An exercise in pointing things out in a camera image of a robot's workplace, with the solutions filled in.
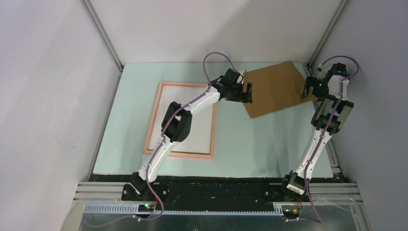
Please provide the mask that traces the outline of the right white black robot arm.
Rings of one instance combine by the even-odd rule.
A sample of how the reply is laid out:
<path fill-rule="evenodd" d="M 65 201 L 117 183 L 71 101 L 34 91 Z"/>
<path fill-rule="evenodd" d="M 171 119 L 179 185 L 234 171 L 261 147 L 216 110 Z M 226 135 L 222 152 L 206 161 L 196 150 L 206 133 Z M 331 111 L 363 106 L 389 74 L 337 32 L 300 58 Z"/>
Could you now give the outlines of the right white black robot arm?
<path fill-rule="evenodd" d="M 319 77 L 306 78 L 301 95 L 302 98 L 315 96 L 320 105 L 312 116 L 313 131 L 300 163 L 285 175 L 280 187 L 280 196 L 285 201 L 292 201 L 306 192 L 321 152 L 332 136 L 340 131 L 354 108 L 346 93 L 350 79 L 346 65 L 334 63 L 330 69 L 319 65 L 318 71 Z"/>

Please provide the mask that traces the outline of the brown cardboard backing board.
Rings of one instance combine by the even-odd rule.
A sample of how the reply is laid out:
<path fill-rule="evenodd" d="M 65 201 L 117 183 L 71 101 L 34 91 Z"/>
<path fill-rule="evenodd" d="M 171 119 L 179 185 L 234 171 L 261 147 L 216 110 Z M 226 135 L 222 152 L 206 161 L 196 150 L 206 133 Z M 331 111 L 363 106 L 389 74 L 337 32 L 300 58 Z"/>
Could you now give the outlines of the brown cardboard backing board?
<path fill-rule="evenodd" d="M 316 99 L 312 94 L 306 98 L 301 97 L 306 79 L 291 61 L 249 71 L 244 82 L 252 83 L 253 102 L 244 104 L 250 118 Z"/>

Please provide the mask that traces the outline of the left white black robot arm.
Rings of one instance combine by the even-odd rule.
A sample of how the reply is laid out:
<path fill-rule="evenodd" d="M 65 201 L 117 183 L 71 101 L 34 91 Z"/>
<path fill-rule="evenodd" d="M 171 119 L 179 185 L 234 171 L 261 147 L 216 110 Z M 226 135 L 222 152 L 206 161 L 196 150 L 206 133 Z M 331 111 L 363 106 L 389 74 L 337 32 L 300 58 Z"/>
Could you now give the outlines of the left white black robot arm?
<path fill-rule="evenodd" d="M 193 116 L 221 100 L 252 103 L 252 84 L 244 83 L 246 70 L 229 68 L 225 75 L 208 83 L 204 91 L 183 103 L 169 104 L 161 124 L 161 134 L 150 159 L 133 174 L 129 184 L 140 200 L 150 200 L 154 195 L 151 183 L 173 149 L 186 140 L 191 131 Z"/>

